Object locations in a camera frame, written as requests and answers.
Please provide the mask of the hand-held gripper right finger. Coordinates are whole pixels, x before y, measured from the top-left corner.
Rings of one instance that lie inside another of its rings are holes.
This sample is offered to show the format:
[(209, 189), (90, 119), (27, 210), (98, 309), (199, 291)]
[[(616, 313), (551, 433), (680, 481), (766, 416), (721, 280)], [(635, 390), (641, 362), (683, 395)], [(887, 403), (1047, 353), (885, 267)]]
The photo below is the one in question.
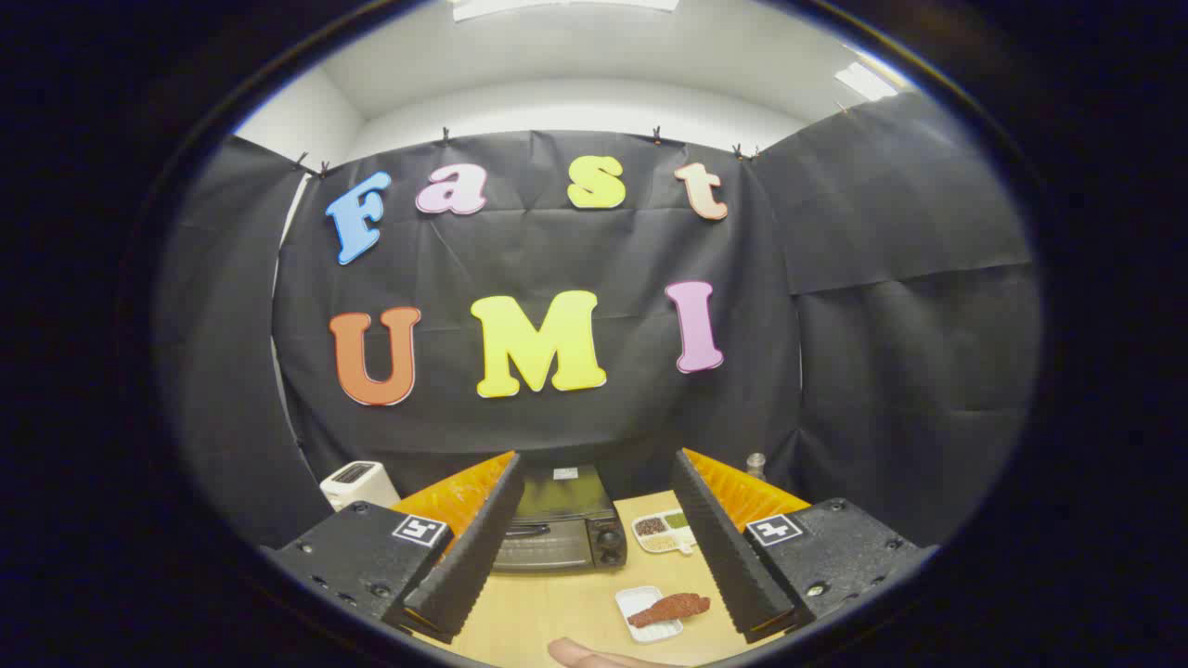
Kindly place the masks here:
[(691, 449), (671, 487), (738, 634), (792, 634), (895, 587), (934, 556), (857, 503), (815, 504)]

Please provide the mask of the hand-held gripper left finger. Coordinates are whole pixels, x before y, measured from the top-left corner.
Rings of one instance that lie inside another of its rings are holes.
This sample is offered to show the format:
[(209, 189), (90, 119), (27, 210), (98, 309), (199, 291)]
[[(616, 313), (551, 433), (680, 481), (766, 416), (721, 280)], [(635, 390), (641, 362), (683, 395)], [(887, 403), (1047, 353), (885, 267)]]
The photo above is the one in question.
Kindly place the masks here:
[(492, 456), (384, 508), (354, 500), (270, 562), (316, 595), (450, 643), (484, 592), (523, 494), (523, 460)]

